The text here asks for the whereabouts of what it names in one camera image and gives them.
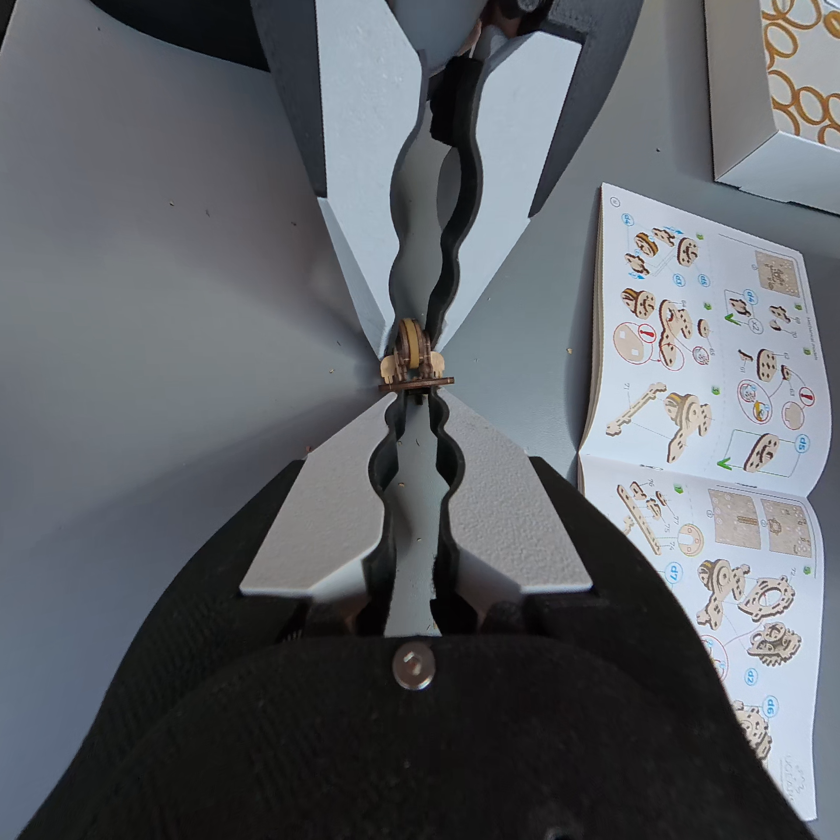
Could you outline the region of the illustrated assembly instruction booklet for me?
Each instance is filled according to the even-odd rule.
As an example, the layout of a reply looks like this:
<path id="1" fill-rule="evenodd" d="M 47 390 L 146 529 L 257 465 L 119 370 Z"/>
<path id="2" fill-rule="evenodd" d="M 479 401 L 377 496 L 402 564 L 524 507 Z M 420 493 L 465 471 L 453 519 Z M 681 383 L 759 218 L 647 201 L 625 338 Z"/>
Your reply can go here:
<path id="1" fill-rule="evenodd" d="M 759 761 L 816 819 L 832 434 L 802 256 L 602 185 L 579 487 L 685 610 Z"/>

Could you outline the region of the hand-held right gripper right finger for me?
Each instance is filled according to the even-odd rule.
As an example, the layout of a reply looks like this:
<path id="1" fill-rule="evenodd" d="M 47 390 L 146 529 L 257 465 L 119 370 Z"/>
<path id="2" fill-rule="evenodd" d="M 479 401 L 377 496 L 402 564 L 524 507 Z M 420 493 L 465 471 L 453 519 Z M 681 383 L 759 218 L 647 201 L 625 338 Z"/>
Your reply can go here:
<path id="1" fill-rule="evenodd" d="M 434 587 L 473 608 L 587 592 L 588 574 L 524 450 L 446 392 L 429 396 L 440 507 Z"/>

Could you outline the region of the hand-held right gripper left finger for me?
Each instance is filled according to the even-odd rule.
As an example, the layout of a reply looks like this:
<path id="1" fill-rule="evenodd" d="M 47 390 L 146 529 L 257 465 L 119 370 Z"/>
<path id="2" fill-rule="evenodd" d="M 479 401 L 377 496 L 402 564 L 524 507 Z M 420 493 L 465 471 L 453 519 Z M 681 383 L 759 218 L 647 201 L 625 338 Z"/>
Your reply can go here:
<path id="1" fill-rule="evenodd" d="M 396 550 L 384 493 L 403 430 L 404 399 L 386 393 L 306 458 L 243 594 L 365 603 L 390 593 Z"/>

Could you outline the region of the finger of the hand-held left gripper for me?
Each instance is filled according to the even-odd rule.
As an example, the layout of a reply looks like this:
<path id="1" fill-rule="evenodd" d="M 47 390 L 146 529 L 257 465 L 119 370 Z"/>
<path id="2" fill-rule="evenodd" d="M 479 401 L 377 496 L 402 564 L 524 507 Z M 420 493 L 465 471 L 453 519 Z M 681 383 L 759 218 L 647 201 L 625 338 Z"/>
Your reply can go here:
<path id="1" fill-rule="evenodd" d="M 318 203 L 360 325 L 385 354 L 400 248 L 392 181 L 421 119 L 424 65 L 386 2 L 315 7 L 327 179 Z"/>
<path id="2" fill-rule="evenodd" d="M 446 344 L 527 228 L 582 47 L 535 31 L 484 29 L 474 92 L 455 120 L 461 187 L 442 233 L 427 333 Z"/>

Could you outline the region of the small wooden model assembly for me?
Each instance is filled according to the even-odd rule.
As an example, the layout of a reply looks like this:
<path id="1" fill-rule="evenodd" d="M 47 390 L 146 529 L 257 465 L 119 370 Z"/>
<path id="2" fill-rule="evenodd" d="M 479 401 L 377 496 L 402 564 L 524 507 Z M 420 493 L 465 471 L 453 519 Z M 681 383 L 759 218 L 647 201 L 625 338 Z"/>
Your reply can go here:
<path id="1" fill-rule="evenodd" d="M 380 392 L 404 392 L 417 404 L 434 389 L 455 383 L 454 377 L 445 376 L 444 357 L 432 349 L 419 321 L 409 318 L 398 322 L 394 351 L 381 360 L 380 372 Z"/>

